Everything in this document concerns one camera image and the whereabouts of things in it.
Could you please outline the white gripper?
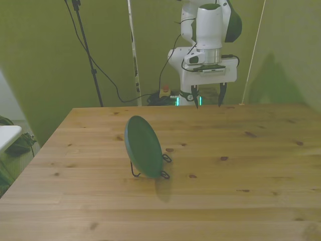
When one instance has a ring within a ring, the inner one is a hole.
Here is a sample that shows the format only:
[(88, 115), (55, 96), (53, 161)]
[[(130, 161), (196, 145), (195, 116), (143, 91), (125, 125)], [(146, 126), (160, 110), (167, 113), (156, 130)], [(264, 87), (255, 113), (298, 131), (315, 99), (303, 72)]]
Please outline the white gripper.
[(237, 58), (225, 58), (219, 63), (225, 68), (217, 68), (211, 70), (204, 70), (202, 72), (188, 72), (182, 71), (182, 84), (183, 85), (192, 85), (191, 94), (196, 108), (199, 108), (199, 91), (197, 85), (204, 84), (217, 84), (220, 83), (220, 93), (218, 96), (218, 106), (220, 107), (223, 103), (227, 83), (235, 82), (237, 80)]

